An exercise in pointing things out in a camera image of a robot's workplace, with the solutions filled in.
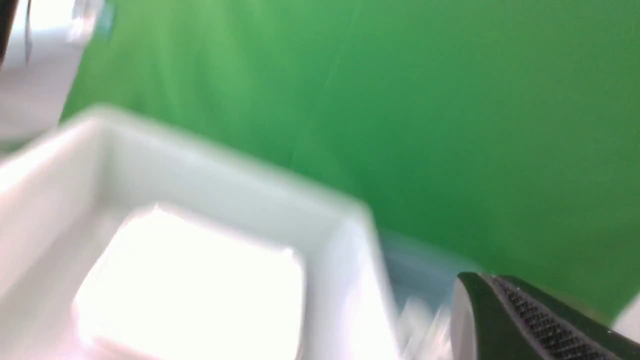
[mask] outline container wall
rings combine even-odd
[[[0,167],[0,298],[97,200],[104,139],[92,122],[47,136]]]

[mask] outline white object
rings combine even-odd
[[[640,293],[618,315],[613,329],[636,343],[640,343]]]
[[[94,108],[0,166],[1,359],[86,359],[69,315],[76,291],[126,216],[155,202],[301,253],[302,359],[399,357],[365,206],[229,149]]]
[[[451,360],[451,312],[446,305],[435,316],[422,299],[410,297],[400,314],[404,360]]]
[[[73,310],[79,334],[98,351],[158,360],[295,360],[304,279],[291,248],[155,206],[125,221]]]

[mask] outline white box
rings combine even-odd
[[[70,317],[74,295],[125,217],[156,202],[304,256],[302,359],[398,358],[397,316],[365,206],[175,129],[94,108],[0,167],[1,359],[85,359]]]

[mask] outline black object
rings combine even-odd
[[[640,360],[640,345],[516,277],[461,273],[454,360]]]
[[[6,48],[9,43],[9,34],[15,10],[18,7],[18,0],[0,0],[0,65],[4,60]]]

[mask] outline green backdrop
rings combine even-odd
[[[597,318],[640,288],[640,1],[114,3],[64,117],[185,127]]]

